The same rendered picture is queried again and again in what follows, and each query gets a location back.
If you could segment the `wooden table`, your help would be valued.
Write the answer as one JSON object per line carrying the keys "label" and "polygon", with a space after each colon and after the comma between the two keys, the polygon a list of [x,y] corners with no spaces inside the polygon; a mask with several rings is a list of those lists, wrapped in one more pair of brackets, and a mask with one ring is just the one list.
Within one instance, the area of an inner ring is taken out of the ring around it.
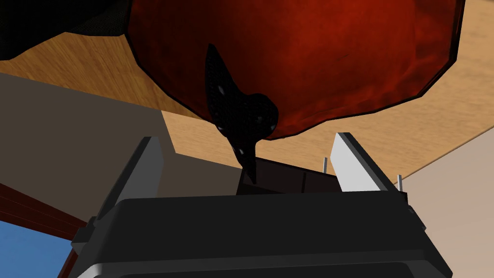
{"label": "wooden table", "polygon": [[[180,154],[238,167],[219,132],[173,101],[141,70],[124,36],[63,33],[0,72],[161,109]],[[494,0],[466,0],[455,64],[423,96],[373,114],[328,121],[262,141],[257,155],[318,170],[337,132],[350,132],[390,178],[409,176],[494,127]]]}

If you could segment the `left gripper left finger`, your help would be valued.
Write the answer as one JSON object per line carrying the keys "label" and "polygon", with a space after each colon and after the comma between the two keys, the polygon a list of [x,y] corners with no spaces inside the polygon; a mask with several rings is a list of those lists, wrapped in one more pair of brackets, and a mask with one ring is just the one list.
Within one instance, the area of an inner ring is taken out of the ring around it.
{"label": "left gripper left finger", "polygon": [[164,166],[158,137],[144,137],[100,208],[96,221],[125,199],[153,198],[157,196]]}

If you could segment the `dark red bowl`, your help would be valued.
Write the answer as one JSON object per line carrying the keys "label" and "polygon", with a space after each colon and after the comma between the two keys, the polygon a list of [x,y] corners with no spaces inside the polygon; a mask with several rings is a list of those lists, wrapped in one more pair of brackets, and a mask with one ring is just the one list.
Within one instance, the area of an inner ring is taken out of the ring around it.
{"label": "dark red bowl", "polygon": [[210,122],[205,60],[218,49],[245,94],[279,111],[269,137],[423,96],[456,61],[466,0],[130,0],[142,70]]}

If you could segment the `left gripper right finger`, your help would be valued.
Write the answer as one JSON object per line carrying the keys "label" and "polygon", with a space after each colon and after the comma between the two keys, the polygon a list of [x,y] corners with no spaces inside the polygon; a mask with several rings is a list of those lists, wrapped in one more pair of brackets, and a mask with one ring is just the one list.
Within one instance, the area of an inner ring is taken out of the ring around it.
{"label": "left gripper right finger", "polygon": [[344,192],[398,191],[349,132],[335,135],[329,159]]}

